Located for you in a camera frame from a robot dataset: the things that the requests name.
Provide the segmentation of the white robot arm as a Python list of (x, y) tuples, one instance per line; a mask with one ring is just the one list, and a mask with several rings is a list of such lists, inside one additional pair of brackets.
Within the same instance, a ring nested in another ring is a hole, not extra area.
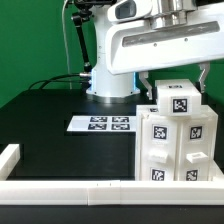
[(104, 54), (114, 75), (198, 64), (204, 80), (210, 63), (224, 58), (224, 1), (201, 0), (75, 0), (83, 22), (92, 9), (104, 11), (99, 19), (108, 23)]

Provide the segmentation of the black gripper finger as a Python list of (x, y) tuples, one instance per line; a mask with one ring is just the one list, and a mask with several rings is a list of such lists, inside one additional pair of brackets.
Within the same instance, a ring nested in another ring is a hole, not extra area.
[(150, 100), (153, 99), (153, 88), (151, 84), (148, 82), (149, 73), (147, 71), (143, 71), (139, 73), (139, 80), (147, 89), (147, 96)]
[(200, 63), (199, 68), (200, 68), (201, 73), (200, 73), (198, 82), (199, 82), (199, 86), (200, 86), (200, 92), (204, 93), (205, 92), (205, 80), (210, 71), (210, 63), (209, 62)]

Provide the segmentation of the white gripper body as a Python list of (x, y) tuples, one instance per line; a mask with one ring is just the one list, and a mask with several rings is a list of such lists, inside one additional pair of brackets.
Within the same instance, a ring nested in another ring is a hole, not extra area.
[(224, 3), (152, 3), (149, 15), (110, 23), (105, 51), (113, 74), (224, 58)]

